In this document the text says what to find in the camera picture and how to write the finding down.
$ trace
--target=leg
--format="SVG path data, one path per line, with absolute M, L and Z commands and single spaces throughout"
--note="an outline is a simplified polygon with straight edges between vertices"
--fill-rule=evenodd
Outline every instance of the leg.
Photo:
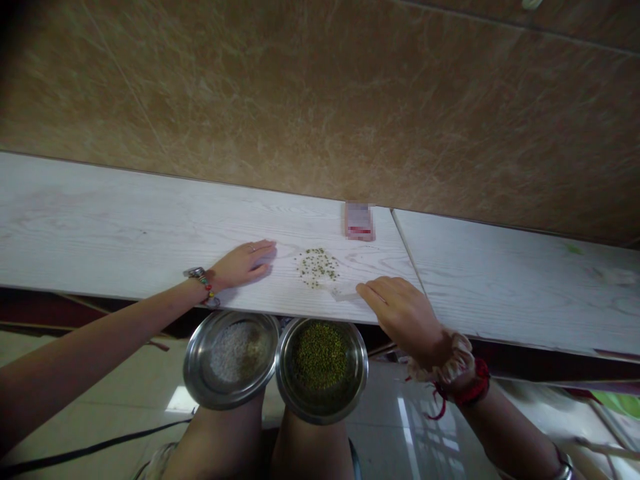
M 285 410 L 271 458 L 276 480 L 353 480 L 353 463 L 344 421 L 311 425 Z
M 265 391 L 226 411 L 198 408 L 163 480 L 252 478 L 260 452 Z

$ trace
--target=rice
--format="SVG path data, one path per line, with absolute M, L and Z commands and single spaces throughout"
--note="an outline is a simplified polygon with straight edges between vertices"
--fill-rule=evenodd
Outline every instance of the rice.
M 269 334 L 252 322 L 236 322 L 218 335 L 211 349 L 211 370 L 226 383 L 248 381 L 267 363 Z

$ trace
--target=black strap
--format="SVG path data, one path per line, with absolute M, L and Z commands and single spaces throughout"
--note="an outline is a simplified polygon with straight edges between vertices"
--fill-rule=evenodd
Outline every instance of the black strap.
M 159 432 L 160 430 L 164 430 L 169 427 L 179 425 L 180 423 L 189 423 L 190 421 L 191 419 L 182 420 L 179 422 L 173 422 L 167 425 L 163 425 L 162 427 L 156 427 L 150 430 L 130 433 L 128 435 L 123 435 L 122 437 L 106 440 L 104 442 L 96 443 L 95 445 L 92 445 L 90 447 L 86 447 L 83 449 L 61 453 L 60 455 L 54 455 L 52 457 L 45 457 L 45 458 L 36 459 L 36 460 L 29 460 L 22 463 L 16 463 L 15 465 L 9 465 L 8 467 L 2 467 L 0 468 L 0 478 L 3 478 L 3 479 L 11 478 L 16 475 L 20 475 L 21 473 L 24 473 L 24 472 L 38 470 L 45 467 L 52 467 L 54 465 L 58 465 L 66 461 L 75 460 L 77 458 L 99 452 L 100 450 L 104 450 L 105 448 L 109 448 L 114 445 L 118 445 L 120 443 L 128 442 L 130 440 L 136 440 L 138 438 L 152 435 L 156 432 Z

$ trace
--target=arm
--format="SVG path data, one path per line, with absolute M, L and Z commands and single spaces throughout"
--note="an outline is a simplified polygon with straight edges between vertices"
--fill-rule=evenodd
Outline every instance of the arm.
M 435 317 L 429 300 L 400 278 L 380 277 L 357 286 L 378 316 L 382 330 L 420 366 L 441 367 L 451 356 L 451 342 Z M 463 391 L 475 372 L 456 379 L 448 390 Z M 496 388 L 460 412 L 500 470 L 518 479 L 552 479 L 562 469 L 555 446 Z M 574 472 L 574 478 L 582 476 Z
M 266 240 L 229 252 L 207 271 L 214 292 L 266 274 Z M 196 279 L 96 320 L 0 369 L 0 458 L 207 297 Z

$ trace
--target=white wooden board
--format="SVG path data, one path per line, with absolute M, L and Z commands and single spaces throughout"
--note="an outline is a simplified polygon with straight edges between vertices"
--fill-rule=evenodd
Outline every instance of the white wooden board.
M 232 185 L 0 153 L 0 284 L 142 299 L 237 245 L 275 240 L 270 276 L 221 294 L 223 306 L 376 323 L 363 300 L 337 303 L 301 282 L 299 254 L 323 247 L 343 281 L 402 276 L 419 286 L 391 212 L 374 242 L 346 240 L 343 203 Z
M 608 285 L 593 270 L 640 274 L 639 252 L 426 213 L 393 215 L 444 324 L 486 339 L 640 355 L 638 284 Z

